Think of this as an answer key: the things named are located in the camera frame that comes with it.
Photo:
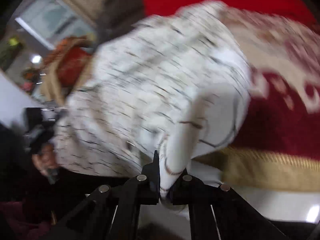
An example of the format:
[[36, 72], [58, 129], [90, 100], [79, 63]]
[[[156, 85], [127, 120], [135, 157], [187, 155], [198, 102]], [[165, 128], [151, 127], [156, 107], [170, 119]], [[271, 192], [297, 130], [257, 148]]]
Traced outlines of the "person's left hand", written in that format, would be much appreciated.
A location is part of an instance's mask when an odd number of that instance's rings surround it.
[[49, 176], [49, 170], [54, 170], [59, 167], [56, 162], [54, 147], [50, 143], [43, 144], [40, 153], [33, 154], [31, 158], [34, 166], [44, 176]]

